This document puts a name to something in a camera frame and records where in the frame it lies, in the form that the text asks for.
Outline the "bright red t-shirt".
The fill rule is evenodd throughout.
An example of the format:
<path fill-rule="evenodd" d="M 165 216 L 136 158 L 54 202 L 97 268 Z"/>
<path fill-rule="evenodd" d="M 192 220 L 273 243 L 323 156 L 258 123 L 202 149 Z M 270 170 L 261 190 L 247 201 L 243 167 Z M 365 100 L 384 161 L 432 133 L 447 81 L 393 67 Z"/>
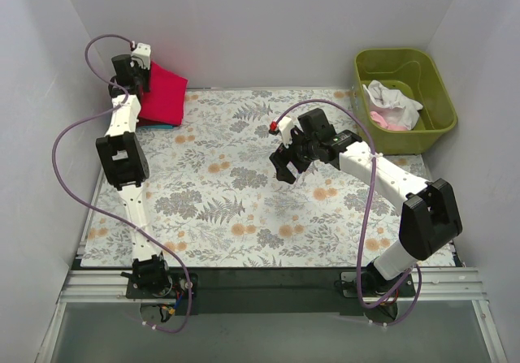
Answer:
<path fill-rule="evenodd" d="M 150 92 L 143 93 L 138 117 L 181 125 L 188 80 L 151 63 Z"/>

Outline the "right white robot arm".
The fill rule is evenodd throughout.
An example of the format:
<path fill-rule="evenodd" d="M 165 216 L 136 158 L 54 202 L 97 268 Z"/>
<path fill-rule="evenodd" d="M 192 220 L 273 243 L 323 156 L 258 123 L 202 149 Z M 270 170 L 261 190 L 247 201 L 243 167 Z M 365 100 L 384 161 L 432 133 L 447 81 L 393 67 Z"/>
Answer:
<path fill-rule="evenodd" d="M 362 270 L 356 285 L 362 292 L 386 296 L 401 275 L 425 261 L 462 233 L 453 187 L 410 174 L 371 151 L 360 136 L 337 132 L 321 109 L 273 122 L 269 132 L 281 137 L 270 160 L 279 181 L 293 184 L 293 170 L 305 172 L 314 161 L 335 167 L 369 185 L 401 213 L 397 240 Z"/>

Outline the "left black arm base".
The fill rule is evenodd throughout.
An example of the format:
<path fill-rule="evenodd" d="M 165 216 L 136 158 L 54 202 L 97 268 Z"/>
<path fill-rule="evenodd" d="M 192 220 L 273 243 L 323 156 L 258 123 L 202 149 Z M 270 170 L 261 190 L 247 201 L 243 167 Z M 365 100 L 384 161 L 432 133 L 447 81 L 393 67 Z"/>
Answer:
<path fill-rule="evenodd" d="M 134 260 L 132 271 L 120 274 L 128 280 L 126 297 L 129 299 L 173 299 L 186 294 L 188 280 L 181 270 L 170 270 L 167 262 L 153 255 L 149 260 Z"/>

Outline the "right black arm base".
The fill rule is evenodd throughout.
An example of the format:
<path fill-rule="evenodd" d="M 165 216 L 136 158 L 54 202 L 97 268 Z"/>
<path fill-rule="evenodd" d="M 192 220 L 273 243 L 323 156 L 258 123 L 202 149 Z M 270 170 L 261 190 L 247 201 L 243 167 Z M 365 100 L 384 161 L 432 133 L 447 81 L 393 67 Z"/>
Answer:
<path fill-rule="evenodd" d="M 374 278 L 362 272 L 361 277 L 361 291 L 364 300 L 373 298 L 375 300 L 386 294 L 399 280 L 400 275 L 389 281 L 381 279 L 376 281 Z M 345 271 L 340 273 L 340 278 L 333 283 L 334 288 L 345 298 L 357 298 L 357 280 L 355 271 Z M 398 298 L 412 298 L 415 296 L 414 282 L 409 275 L 406 280 L 399 286 L 399 288 L 391 295 L 390 300 L 395 296 Z"/>

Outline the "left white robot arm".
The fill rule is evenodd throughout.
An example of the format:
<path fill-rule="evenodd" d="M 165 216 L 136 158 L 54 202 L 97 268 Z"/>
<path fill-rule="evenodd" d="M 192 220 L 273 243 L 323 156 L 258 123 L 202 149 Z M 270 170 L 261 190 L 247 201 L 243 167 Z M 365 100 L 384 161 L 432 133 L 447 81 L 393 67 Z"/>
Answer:
<path fill-rule="evenodd" d="M 107 182 L 119 194 L 126 219 L 134 225 L 132 274 L 127 277 L 136 280 L 148 274 L 146 290 L 163 298 L 171 292 L 173 279 L 165 273 L 163 251 L 151 241 L 154 232 L 145 195 L 150 168 L 136 134 L 140 98 L 150 83 L 150 70 L 130 54 L 116 55 L 111 61 L 115 75 L 110 79 L 109 94 L 115 110 L 105 135 L 96 139 L 97 153 Z"/>

